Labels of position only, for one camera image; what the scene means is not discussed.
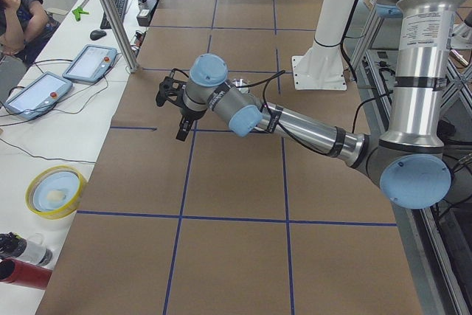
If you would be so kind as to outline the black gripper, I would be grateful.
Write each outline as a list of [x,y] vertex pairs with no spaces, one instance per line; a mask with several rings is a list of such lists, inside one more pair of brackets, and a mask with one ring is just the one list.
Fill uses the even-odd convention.
[[180,108],[181,121],[176,134],[176,139],[185,141],[192,130],[193,123],[202,118],[202,111],[194,111],[186,106]]

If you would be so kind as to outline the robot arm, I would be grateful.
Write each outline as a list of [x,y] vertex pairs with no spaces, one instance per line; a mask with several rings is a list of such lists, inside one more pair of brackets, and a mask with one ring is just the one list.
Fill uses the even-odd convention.
[[393,203],[412,210],[442,200],[451,174],[437,137],[440,103],[456,9],[465,0],[378,0],[395,5],[403,19],[389,127],[373,142],[242,91],[228,79],[217,55],[199,56],[187,82],[170,85],[181,110],[177,139],[213,111],[238,136],[255,128],[287,136],[322,156],[361,171]]

